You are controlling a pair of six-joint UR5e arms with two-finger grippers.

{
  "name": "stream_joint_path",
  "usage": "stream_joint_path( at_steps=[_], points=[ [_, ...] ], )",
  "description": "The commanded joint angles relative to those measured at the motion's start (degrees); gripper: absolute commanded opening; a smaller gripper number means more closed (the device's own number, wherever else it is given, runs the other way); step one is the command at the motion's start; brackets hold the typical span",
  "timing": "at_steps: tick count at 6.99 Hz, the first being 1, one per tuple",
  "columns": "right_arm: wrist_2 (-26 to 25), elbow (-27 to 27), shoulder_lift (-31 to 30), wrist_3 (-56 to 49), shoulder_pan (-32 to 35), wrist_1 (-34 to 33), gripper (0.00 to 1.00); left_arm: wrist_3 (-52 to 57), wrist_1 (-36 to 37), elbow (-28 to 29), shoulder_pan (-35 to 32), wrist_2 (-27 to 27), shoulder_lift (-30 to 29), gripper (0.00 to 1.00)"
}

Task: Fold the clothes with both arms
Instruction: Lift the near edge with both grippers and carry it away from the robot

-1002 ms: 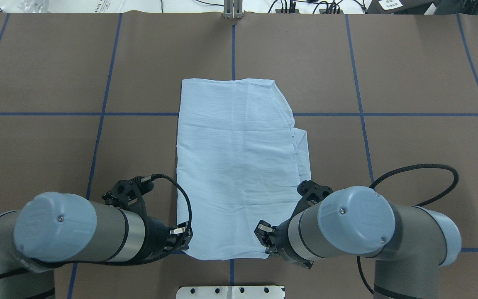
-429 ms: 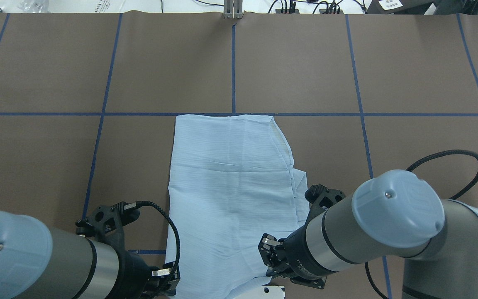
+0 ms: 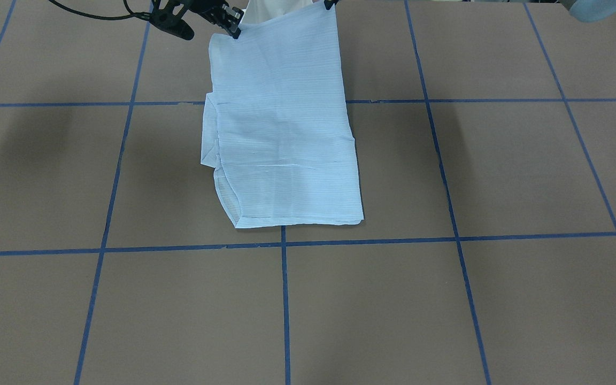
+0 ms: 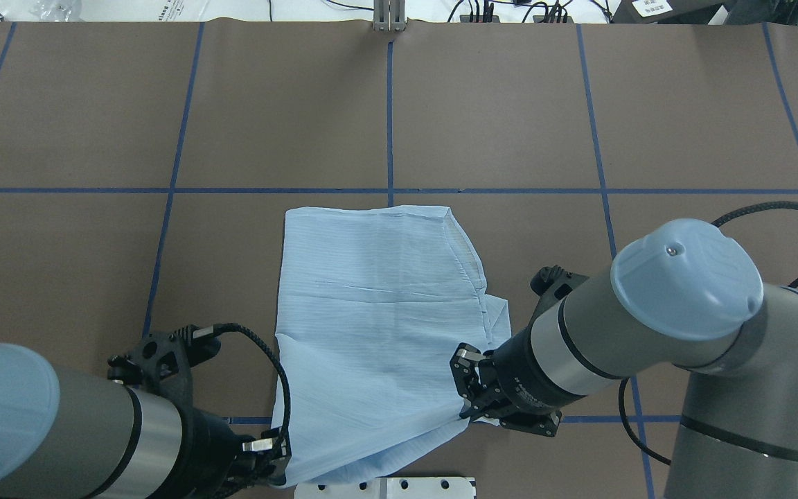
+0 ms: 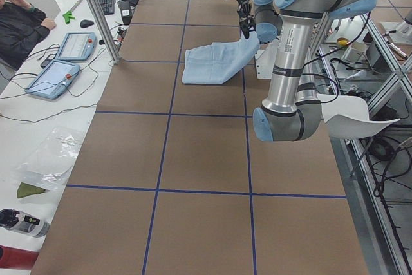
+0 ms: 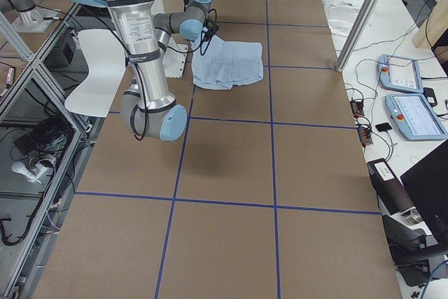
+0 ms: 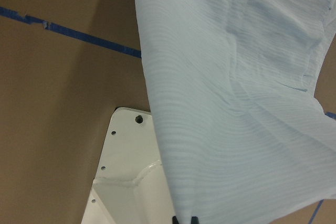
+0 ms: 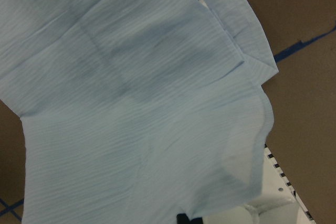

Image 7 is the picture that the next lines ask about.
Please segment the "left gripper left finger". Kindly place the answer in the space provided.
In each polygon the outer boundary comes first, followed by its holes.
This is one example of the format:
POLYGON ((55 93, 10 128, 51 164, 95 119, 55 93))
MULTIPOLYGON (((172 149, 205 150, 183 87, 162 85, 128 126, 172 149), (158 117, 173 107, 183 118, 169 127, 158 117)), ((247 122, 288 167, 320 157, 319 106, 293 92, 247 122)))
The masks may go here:
POLYGON ((179 224, 179 221, 176 216, 172 217, 172 224, 179 224))

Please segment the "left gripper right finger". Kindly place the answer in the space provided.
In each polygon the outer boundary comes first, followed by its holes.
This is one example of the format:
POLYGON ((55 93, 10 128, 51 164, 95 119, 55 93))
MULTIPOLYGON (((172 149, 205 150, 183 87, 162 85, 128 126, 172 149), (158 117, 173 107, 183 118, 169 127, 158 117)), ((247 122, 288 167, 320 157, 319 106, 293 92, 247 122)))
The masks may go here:
POLYGON ((191 218, 191 224, 199 224, 199 220, 198 220, 198 218, 196 216, 193 216, 191 218))

